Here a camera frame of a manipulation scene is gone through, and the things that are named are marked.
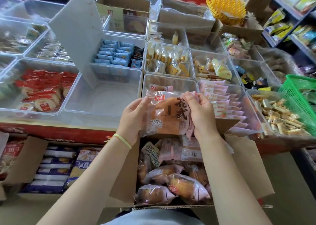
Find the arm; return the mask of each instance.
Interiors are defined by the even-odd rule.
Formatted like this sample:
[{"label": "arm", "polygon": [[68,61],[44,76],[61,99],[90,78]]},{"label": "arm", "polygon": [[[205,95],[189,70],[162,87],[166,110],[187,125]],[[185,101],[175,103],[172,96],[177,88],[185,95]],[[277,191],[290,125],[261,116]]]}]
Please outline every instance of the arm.
[{"label": "arm", "polygon": [[[122,114],[116,133],[131,145],[137,141],[142,116],[148,103],[148,98],[137,99],[127,106]],[[95,224],[129,150],[120,139],[113,137],[87,170],[37,224]]]},{"label": "arm", "polygon": [[195,137],[203,156],[208,158],[204,165],[219,224],[271,225],[216,129],[212,104],[201,94],[200,104],[190,94],[186,94],[186,99],[196,125]]}]

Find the store shelf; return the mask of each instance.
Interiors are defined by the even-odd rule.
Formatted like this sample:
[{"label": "store shelf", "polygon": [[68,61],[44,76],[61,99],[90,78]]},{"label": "store shelf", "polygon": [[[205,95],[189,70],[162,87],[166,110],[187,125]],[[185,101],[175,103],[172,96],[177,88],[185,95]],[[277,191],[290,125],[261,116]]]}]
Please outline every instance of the store shelf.
[{"label": "store shelf", "polygon": [[316,55],[306,47],[295,35],[291,34],[289,38],[295,43],[296,46],[309,58],[311,61],[316,64]]},{"label": "store shelf", "polygon": [[275,47],[276,43],[274,42],[274,40],[272,39],[270,34],[268,34],[267,31],[263,30],[262,36],[267,40],[267,42],[269,43],[271,47]]},{"label": "store shelf", "polygon": [[284,0],[274,0],[281,7],[283,7],[288,13],[290,13],[295,19],[301,20],[304,15],[302,15],[299,11],[295,10],[292,6],[287,4]]},{"label": "store shelf", "polygon": [[316,171],[311,166],[306,153],[303,150],[292,151],[291,155],[294,158],[299,170],[302,173],[305,182],[307,183],[311,193],[316,199]]}]

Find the green plastic basket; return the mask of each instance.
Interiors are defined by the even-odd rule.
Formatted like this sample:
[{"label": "green plastic basket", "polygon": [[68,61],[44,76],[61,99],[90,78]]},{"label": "green plastic basket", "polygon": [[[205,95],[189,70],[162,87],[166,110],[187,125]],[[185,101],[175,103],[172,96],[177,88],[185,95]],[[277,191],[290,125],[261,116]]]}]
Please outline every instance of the green plastic basket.
[{"label": "green plastic basket", "polygon": [[286,81],[279,88],[279,92],[287,101],[285,105],[300,116],[299,120],[306,125],[306,131],[316,137],[316,113],[303,97],[301,89],[316,89],[316,79],[293,74],[286,75]]}]

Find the hand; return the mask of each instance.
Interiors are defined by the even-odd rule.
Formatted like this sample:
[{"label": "hand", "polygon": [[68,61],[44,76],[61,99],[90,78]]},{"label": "hand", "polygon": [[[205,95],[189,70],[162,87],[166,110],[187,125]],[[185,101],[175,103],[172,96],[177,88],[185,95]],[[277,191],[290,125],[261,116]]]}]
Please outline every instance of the hand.
[{"label": "hand", "polygon": [[189,92],[186,92],[184,97],[191,109],[195,137],[199,140],[205,135],[218,134],[214,108],[209,100],[200,93],[198,93],[199,102]]},{"label": "hand", "polygon": [[149,102],[149,97],[136,99],[123,111],[116,133],[128,141],[131,146],[133,146],[138,139],[138,132],[141,128],[143,116],[147,111]]}]

